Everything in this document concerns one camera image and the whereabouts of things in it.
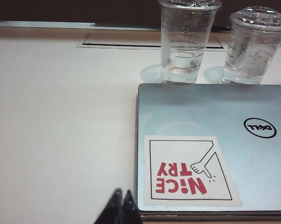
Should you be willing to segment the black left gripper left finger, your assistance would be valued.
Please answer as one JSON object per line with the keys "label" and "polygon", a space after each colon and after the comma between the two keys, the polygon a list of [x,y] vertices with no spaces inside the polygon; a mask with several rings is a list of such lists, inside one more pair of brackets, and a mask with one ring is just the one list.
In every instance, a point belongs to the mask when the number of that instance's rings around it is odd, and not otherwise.
{"label": "black left gripper left finger", "polygon": [[122,190],[117,188],[112,193],[106,206],[102,210],[95,224],[121,224],[122,223]]}

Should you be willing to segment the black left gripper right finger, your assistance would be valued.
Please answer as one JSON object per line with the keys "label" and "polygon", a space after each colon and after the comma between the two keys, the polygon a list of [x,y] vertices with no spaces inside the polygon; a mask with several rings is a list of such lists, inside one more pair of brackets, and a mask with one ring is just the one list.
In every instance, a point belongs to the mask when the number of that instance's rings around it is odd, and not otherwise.
{"label": "black left gripper right finger", "polygon": [[123,223],[141,224],[141,217],[138,213],[130,190],[127,191],[123,200]]}

